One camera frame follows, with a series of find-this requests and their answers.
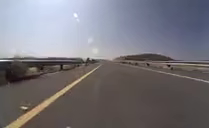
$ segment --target blue sky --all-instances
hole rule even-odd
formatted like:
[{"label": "blue sky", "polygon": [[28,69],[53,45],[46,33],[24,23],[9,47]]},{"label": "blue sky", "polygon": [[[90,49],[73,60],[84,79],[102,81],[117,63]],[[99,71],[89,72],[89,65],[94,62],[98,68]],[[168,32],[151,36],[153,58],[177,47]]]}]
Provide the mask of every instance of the blue sky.
[{"label": "blue sky", "polygon": [[209,0],[0,0],[0,57],[209,59]]}]

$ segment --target metal guardrail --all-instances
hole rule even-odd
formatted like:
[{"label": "metal guardrail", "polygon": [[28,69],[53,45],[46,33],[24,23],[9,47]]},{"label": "metal guardrail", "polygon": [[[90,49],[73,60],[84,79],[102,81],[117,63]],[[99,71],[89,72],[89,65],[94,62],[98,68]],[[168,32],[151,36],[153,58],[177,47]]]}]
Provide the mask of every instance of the metal guardrail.
[{"label": "metal guardrail", "polygon": [[205,67],[209,68],[209,61],[131,61],[131,60],[119,60],[117,62],[133,63],[133,64],[146,64],[150,65],[166,65],[172,66],[192,66],[192,67]]}]

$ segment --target highway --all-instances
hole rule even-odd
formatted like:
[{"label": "highway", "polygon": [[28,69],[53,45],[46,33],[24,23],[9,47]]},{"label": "highway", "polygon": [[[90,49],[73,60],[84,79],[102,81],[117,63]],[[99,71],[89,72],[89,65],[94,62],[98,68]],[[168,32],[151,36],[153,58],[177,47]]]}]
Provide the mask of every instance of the highway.
[{"label": "highway", "polygon": [[[0,88],[0,125],[209,128],[209,82],[112,62],[99,65],[83,68],[83,72],[78,68]],[[22,99],[33,104],[26,113],[17,109]],[[33,113],[30,119],[19,118]]]}]

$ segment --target hill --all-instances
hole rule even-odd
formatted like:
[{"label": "hill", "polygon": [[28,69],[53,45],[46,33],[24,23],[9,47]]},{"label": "hill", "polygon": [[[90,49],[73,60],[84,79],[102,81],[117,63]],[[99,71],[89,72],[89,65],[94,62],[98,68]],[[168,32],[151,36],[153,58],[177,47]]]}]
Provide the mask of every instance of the hill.
[{"label": "hill", "polygon": [[148,60],[149,61],[170,61],[170,60],[174,60],[171,57],[160,55],[160,54],[153,54],[153,53],[121,56],[116,59],[117,60],[139,60],[139,61],[148,61]]}]

